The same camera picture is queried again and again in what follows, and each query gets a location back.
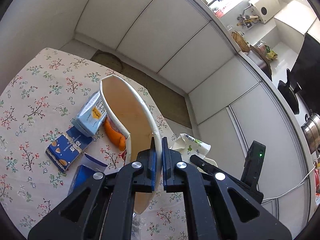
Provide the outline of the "white paper cup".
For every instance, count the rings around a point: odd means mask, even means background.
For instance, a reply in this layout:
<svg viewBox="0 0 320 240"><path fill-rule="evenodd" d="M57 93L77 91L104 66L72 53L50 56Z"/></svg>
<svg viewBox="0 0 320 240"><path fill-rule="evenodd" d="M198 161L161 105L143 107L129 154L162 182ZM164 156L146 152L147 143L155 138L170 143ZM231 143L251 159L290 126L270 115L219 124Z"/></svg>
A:
<svg viewBox="0 0 320 240"><path fill-rule="evenodd" d="M180 152L182 160L188 162L190 156L195 154L204 159L211 149L211 145L195 139L191 135L182 133L174 141L170 149Z"/></svg>

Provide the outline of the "dark blue toothpaste box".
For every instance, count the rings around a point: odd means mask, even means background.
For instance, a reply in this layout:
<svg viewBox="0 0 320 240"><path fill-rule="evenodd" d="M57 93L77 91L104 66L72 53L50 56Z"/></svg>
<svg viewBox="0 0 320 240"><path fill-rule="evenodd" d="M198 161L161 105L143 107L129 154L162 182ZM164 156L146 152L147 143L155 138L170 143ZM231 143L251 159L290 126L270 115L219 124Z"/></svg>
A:
<svg viewBox="0 0 320 240"><path fill-rule="evenodd" d="M72 183L70 185L68 195L70 195L77 187L83 184L89 177L96 172L104 173L107 164L95 159L91 155L84 153L81 158L80 165L77 167Z"/></svg>

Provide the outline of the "blue brown milk carton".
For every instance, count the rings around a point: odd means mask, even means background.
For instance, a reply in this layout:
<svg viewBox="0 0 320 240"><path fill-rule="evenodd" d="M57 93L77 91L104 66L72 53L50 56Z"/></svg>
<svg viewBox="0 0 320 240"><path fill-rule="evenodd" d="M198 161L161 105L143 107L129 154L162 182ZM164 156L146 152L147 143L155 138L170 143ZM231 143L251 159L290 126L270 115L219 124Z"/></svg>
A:
<svg viewBox="0 0 320 240"><path fill-rule="evenodd" d="M106 118L106 109L99 91L91 95L72 121L73 126L87 137L93 137Z"/></svg>

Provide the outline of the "white lower kitchen cabinets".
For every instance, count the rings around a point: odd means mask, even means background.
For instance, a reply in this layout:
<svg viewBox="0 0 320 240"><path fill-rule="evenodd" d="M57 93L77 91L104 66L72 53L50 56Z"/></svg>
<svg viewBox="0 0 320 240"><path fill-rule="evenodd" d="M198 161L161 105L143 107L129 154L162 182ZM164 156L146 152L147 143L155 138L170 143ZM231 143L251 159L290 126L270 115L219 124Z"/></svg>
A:
<svg viewBox="0 0 320 240"><path fill-rule="evenodd" d="M211 145L219 168L240 177L251 142L264 144L265 205L291 226L311 218L312 161L298 122L201 0L67 2L76 8L76 38L188 95L194 133Z"/></svg>

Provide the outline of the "blue cookie box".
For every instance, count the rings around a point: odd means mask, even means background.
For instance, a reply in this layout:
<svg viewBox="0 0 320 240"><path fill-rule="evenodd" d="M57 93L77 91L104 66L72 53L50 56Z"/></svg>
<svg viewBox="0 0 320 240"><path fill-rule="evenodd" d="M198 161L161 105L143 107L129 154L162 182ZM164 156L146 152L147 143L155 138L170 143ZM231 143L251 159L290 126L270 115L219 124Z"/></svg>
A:
<svg viewBox="0 0 320 240"><path fill-rule="evenodd" d="M62 173L65 173L75 159L93 141L74 126L62 133L46 149L46 155Z"/></svg>

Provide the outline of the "green floor mat left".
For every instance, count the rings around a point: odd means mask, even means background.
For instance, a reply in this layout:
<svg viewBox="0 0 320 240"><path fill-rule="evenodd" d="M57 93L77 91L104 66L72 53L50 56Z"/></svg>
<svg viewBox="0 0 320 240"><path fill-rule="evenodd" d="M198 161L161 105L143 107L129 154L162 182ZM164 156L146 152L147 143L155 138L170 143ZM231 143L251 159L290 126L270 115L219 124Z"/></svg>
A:
<svg viewBox="0 0 320 240"><path fill-rule="evenodd" d="M120 73L146 88L165 118L192 128L184 96L129 64L122 62L121 65Z"/></svg>

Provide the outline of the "black frying pan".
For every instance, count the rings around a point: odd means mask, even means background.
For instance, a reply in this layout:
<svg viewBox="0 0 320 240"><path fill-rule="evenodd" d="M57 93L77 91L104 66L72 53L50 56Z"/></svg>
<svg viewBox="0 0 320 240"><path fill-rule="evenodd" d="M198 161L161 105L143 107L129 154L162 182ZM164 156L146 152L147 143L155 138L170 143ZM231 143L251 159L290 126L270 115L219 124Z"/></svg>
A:
<svg viewBox="0 0 320 240"><path fill-rule="evenodd" d="M280 91L281 95L284 97L286 102L288 103L289 107L293 111L294 115L299 114L299 104L296 94L302 90L299 83L296 83L296 86L294 89L291 88L291 78L290 78L290 70L289 68L286 69L286 76L287 81L281 81L278 82L277 89Z"/></svg>

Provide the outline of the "stainless steel stockpot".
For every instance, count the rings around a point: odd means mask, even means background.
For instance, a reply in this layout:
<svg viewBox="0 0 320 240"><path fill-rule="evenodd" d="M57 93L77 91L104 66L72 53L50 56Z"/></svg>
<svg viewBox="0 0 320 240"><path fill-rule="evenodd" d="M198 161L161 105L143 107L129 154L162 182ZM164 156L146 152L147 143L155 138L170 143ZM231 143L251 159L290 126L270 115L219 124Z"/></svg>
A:
<svg viewBox="0 0 320 240"><path fill-rule="evenodd" d="M301 126L301 129L312 154L319 147L319 114L312 111L306 114L305 123Z"/></svg>

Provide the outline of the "steel tray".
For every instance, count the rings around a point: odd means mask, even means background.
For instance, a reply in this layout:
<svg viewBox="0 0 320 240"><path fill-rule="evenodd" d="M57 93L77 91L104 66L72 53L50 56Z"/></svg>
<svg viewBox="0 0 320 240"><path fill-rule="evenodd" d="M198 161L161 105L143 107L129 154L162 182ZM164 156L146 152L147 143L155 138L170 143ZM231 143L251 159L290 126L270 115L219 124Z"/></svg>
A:
<svg viewBox="0 0 320 240"><path fill-rule="evenodd" d="M254 46L249 46L247 56L272 80L272 70L268 59Z"/></svg>

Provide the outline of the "floral tablecloth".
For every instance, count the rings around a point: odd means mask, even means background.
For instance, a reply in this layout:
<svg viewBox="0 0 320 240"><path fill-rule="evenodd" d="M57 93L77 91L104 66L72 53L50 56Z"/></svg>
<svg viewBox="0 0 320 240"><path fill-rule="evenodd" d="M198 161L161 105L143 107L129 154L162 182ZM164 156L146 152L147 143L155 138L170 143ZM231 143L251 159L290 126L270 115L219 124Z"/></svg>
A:
<svg viewBox="0 0 320 240"><path fill-rule="evenodd" d="M31 228L69 191L80 161L62 173L46 148L72 125L99 82L110 74L141 96L162 136L172 143L191 128L163 116L146 88L123 74L71 53L46 48L16 74L1 94L1 239L26 239Z"/></svg>

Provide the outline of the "woven basket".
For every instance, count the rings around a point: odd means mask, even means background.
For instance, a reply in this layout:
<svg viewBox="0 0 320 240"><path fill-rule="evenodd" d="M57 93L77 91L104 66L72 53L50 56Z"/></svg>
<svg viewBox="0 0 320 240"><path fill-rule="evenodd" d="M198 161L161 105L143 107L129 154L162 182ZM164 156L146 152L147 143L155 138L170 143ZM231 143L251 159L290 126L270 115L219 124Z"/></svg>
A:
<svg viewBox="0 0 320 240"><path fill-rule="evenodd" d="M246 42L243 36L239 34L237 31L232 31L231 36L243 53L248 53L251 50L249 44Z"/></svg>

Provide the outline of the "green yellow snack bags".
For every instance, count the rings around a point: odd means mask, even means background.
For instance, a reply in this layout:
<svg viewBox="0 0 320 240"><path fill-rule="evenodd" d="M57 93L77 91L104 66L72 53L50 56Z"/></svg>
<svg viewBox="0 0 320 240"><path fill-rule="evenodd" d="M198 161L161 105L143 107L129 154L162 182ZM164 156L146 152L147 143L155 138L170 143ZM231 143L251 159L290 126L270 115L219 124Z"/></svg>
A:
<svg viewBox="0 0 320 240"><path fill-rule="evenodd" d="M278 54L275 53L265 42L260 41L256 48L268 59L268 61L273 61L278 58Z"/></svg>

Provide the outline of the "black range hood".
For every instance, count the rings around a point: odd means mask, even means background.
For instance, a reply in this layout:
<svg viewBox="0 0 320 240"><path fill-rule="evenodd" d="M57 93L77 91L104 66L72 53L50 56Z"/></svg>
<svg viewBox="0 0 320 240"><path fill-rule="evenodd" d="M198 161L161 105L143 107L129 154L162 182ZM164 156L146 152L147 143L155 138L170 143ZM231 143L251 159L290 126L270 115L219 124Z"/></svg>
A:
<svg viewBox="0 0 320 240"><path fill-rule="evenodd" d="M320 45L306 33L302 48L291 70L293 84L299 83L299 95L313 112L320 110Z"/></svg>

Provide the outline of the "round woven mat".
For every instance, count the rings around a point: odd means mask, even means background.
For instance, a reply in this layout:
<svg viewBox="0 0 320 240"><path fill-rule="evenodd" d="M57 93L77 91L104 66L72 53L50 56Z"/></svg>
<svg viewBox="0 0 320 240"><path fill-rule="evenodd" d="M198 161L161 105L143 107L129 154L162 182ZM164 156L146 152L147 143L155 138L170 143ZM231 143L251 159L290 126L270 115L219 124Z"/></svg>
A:
<svg viewBox="0 0 320 240"><path fill-rule="evenodd" d="M91 57L91 61L110 68L111 70L115 70L119 73L123 71L122 61L116 55L106 51L97 50Z"/></svg>

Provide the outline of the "hanging utensils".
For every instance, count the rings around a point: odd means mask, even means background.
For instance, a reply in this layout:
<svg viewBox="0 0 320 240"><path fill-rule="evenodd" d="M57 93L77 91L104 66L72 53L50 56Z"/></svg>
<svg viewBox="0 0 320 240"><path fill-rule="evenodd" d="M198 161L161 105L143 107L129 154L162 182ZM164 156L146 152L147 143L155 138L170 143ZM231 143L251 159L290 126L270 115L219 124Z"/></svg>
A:
<svg viewBox="0 0 320 240"><path fill-rule="evenodd" d="M237 21L237 26L249 29L260 21L260 17L258 15L245 14L245 10L243 10L242 13L237 17Z"/></svg>

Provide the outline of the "white gas water heater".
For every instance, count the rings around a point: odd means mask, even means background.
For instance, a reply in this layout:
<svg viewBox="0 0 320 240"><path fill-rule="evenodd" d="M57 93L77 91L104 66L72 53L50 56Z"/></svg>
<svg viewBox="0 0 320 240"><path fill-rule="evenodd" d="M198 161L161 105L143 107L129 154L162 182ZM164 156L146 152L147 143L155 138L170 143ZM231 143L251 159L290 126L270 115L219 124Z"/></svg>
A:
<svg viewBox="0 0 320 240"><path fill-rule="evenodd" d="M279 0L249 0L249 4L263 24L281 10Z"/></svg>

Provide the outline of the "white upper cabinet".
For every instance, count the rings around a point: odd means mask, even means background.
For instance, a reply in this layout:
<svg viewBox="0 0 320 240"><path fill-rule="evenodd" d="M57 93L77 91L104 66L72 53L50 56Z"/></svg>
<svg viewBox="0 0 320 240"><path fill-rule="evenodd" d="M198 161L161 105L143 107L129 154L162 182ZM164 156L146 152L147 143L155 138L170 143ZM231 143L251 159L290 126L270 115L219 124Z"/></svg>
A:
<svg viewBox="0 0 320 240"><path fill-rule="evenodd" d="M293 0L281 9L274 18L304 35L313 25L317 16L312 9Z"/></svg>

